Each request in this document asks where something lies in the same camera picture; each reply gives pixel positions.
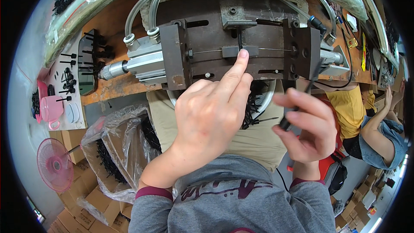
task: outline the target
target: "pink container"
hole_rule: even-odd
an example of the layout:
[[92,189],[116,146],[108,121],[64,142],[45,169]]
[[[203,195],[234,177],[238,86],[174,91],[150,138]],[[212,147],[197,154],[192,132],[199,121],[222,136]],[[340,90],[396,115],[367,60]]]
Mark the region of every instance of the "pink container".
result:
[[[55,130],[59,128],[60,122],[58,121],[59,117],[63,113],[63,103],[60,96],[45,96],[40,101],[40,115],[42,116],[43,121],[49,122],[49,128]],[[56,127],[52,127],[54,122],[58,122]]]
[[[40,104],[40,101],[42,101],[42,98],[45,96],[48,96],[48,86],[44,82],[38,80],[37,88],[39,90],[39,104]],[[38,123],[40,123],[42,120],[42,116],[36,115],[36,120]]]

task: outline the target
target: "yellow tool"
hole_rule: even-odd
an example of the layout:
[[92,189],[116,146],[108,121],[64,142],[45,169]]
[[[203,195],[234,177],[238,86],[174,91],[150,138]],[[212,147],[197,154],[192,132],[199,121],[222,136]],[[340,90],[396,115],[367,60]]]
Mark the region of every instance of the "yellow tool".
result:
[[366,40],[365,40],[365,33],[362,33],[362,57],[361,57],[361,68],[362,71],[365,71],[365,59],[366,59]]

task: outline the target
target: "fan grille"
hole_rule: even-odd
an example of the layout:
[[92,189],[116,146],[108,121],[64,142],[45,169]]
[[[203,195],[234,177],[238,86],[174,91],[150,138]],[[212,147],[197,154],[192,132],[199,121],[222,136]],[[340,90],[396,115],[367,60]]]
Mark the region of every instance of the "fan grille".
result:
[[69,189],[73,180],[73,164],[65,146],[54,138],[40,143],[37,167],[47,186],[57,192]]

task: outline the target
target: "wooden workbench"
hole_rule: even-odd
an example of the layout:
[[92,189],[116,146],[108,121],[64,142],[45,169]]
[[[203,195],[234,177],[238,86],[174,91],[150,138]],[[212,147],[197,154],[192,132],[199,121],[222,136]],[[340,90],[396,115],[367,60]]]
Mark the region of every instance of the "wooden workbench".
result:
[[[106,64],[118,62],[121,60],[128,60],[127,48],[123,43],[125,21],[131,8],[138,0],[116,0],[110,5],[106,6],[101,12],[99,12],[94,18],[92,18],[82,29],[82,32],[89,32],[91,29],[97,29],[99,33],[108,41],[109,45],[114,46],[116,53],[115,59],[107,61]],[[331,22],[329,18],[323,13],[324,8],[319,0],[306,0],[309,4],[309,14],[317,17],[327,27],[328,32],[331,30]],[[133,23],[132,32],[136,38],[144,37],[147,35],[140,14],[137,15]],[[346,44],[344,42],[341,28],[337,25],[337,39],[336,45],[341,45],[344,50],[345,56],[348,57],[346,50]],[[376,84],[376,81],[371,81],[370,71],[362,71],[361,68],[361,51],[356,48],[350,50],[353,64],[353,77],[352,81]],[[342,76],[329,77],[327,75],[320,75],[319,79],[327,80],[344,80],[348,81],[349,72]],[[126,74],[114,79],[105,81],[98,79],[98,88],[95,92],[88,96],[82,96],[82,105],[88,105],[98,101],[105,101],[111,98],[120,96],[127,96],[135,93],[142,93],[146,91],[161,89],[161,85],[143,85],[132,74]]]

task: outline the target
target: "gray sweatshirt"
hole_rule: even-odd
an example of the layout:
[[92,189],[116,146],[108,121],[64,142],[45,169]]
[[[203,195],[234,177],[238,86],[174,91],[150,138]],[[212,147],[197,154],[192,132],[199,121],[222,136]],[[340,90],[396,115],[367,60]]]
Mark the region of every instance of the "gray sweatshirt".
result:
[[261,164],[221,155],[176,183],[179,195],[156,187],[138,191],[129,233],[335,232],[328,189],[295,179],[289,192]]

